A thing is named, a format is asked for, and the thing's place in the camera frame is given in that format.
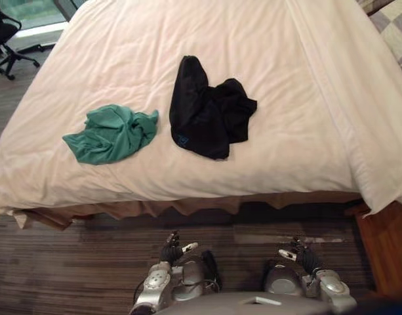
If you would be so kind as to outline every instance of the white comforter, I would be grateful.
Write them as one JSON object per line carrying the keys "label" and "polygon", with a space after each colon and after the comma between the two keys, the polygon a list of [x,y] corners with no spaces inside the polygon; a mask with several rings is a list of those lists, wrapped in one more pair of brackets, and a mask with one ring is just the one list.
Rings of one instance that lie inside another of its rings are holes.
{"label": "white comforter", "polygon": [[[258,101],[227,161],[172,141],[180,60]],[[62,140],[105,104],[159,110],[135,155],[85,165]],[[402,72],[354,0],[93,0],[77,12],[0,139],[0,213],[129,200],[361,192],[402,201]]]}

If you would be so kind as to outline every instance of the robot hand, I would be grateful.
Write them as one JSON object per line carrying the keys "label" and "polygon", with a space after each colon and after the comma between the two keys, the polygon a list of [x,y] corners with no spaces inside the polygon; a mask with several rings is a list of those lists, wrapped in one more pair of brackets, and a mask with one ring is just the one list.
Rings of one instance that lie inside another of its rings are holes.
{"label": "robot hand", "polygon": [[298,238],[294,238],[294,241],[291,242],[291,246],[291,251],[280,249],[278,253],[284,258],[298,263],[308,274],[315,275],[317,271],[322,269],[323,264],[319,257]]}
{"label": "robot hand", "polygon": [[179,239],[178,231],[174,231],[169,235],[161,250],[160,261],[167,261],[172,266],[183,255],[198,247],[198,243],[190,243],[185,247],[180,247]]}

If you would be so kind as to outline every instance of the bed skirt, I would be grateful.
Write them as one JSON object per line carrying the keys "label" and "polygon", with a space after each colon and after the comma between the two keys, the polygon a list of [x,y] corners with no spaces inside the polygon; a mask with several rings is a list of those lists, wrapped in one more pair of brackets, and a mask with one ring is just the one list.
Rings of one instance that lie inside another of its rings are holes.
{"label": "bed skirt", "polygon": [[173,201],[123,201],[58,208],[35,208],[17,211],[14,216],[22,228],[29,227],[33,221],[37,220],[53,228],[63,230],[72,223],[74,218],[98,213],[107,213],[117,220],[145,214],[157,217],[170,207],[175,208],[183,215],[191,215],[202,209],[223,209],[231,214],[236,214],[242,203],[252,201],[266,202],[274,208],[281,209],[287,205],[300,203],[346,203],[360,198],[359,194],[353,192],[285,192],[280,194],[256,194],[223,198],[186,198]]}

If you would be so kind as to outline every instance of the checkered pillow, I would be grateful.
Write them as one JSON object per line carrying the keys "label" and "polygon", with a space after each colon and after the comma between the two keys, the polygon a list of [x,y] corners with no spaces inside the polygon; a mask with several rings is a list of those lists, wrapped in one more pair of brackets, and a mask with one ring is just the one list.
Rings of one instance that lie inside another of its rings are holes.
{"label": "checkered pillow", "polygon": [[380,10],[385,5],[388,5],[393,0],[357,0],[359,5],[364,9],[365,13],[370,14]]}
{"label": "checkered pillow", "polygon": [[402,0],[395,0],[370,19],[402,67]]}

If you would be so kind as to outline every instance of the green cloth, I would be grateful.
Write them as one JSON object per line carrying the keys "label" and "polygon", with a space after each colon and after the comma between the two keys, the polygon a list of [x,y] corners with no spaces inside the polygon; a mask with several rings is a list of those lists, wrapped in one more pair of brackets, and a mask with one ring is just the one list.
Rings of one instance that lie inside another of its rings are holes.
{"label": "green cloth", "polygon": [[153,140],[159,112],[134,113],[130,108],[110,104],[87,114],[83,131],[62,138],[78,162],[93,165],[125,159]]}

